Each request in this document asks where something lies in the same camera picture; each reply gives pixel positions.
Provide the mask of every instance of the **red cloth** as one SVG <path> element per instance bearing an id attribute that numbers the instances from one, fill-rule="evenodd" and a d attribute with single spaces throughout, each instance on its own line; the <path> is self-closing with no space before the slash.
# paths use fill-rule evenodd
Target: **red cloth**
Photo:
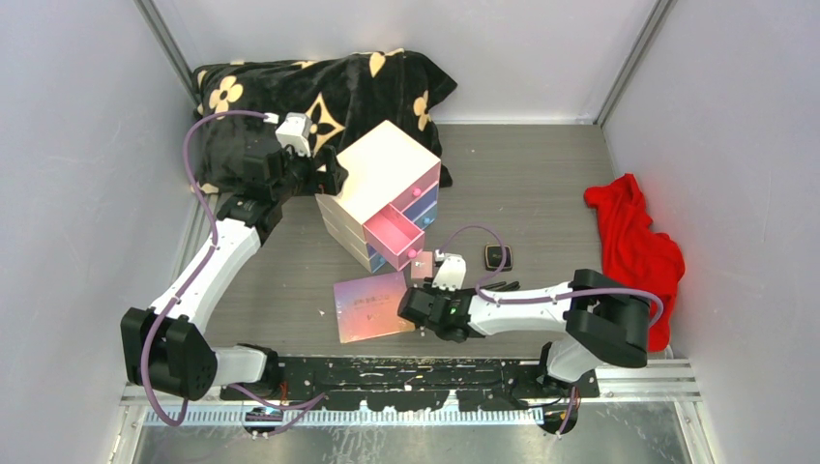
<path id="1" fill-rule="evenodd" d="M 663 301 L 663 314 L 649 330 L 649 351 L 663 351 L 669 344 L 678 281 L 686 270 L 681 249 L 668 235 L 649 230 L 652 218 L 646 213 L 646 199 L 631 174 L 608 186 L 587 188 L 584 201 L 598 210 L 603 273 Z M 652 316 L 657 309 L 652 304 Z"/>

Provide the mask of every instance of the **wood grain surface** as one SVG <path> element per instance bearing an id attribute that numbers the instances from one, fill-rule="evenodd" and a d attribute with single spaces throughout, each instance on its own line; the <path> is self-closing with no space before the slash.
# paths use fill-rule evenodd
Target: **wood grain surface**
<path id="1" fill-rule="evenodd" d="M 600 269 L 595 214 L 583 201 L 589 186 L 613 180 L 603 134 L 594 126 L 440 126 L 445 165 L 438 219 L 425 249 L 441 246 L 458 227 L 490 224 L 512 247 L 504 280 L 539 288 Z M 486 271 L 482 231 L 459 236 L 450 251 L 468 263 L 465 284 Z M 383 269 L 379 274 L 393 272 Z M 312 197 L 290 200 L 284 219 L 222 297 L 206 338 L 212 346 L 254 343 L 281 355 L 366 355 L 536 358 L 550 333 L 501 333 L 464 343 L 426 331 L 341 344 L 333 284 L 369 273 L 325 230 Z"/>

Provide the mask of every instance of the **black blanket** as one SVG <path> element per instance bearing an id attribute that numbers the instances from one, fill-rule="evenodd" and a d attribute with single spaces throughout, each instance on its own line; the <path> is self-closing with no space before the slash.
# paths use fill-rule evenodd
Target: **black blanket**
<path id="1" fill-rule="evenodd" d="M 200 115 L 228 109 L 306 113 L 313 126 L 310 147 L 330 144 L 340 153 L 385 120 L 441 157 L 438 129 L 428 110 L 455 89 L 453 81 L 421 53 L 355 53 L 328 61 L 231 63 L 197 68 L 191 78 L 202 104 Z M 243 183 L 242 157 L 248 141 L 275 138 L 275 126 L 257 118 L 228 117 L 206 124 L 200 186 L 232 191 Z M 442 187 L 453 184 L 444 165 Z"/>

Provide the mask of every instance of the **gradient card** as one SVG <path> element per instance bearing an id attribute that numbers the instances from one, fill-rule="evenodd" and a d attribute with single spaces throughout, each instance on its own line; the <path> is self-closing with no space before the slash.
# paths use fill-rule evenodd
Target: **gradient card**
<path id="1" fill-rule="evenodd" d="M 406 290 L 404 273 L 334 284 L 338 340 L 348 343 L 416 330 L 415 324 L 398 317 L 398 305 Z"/>

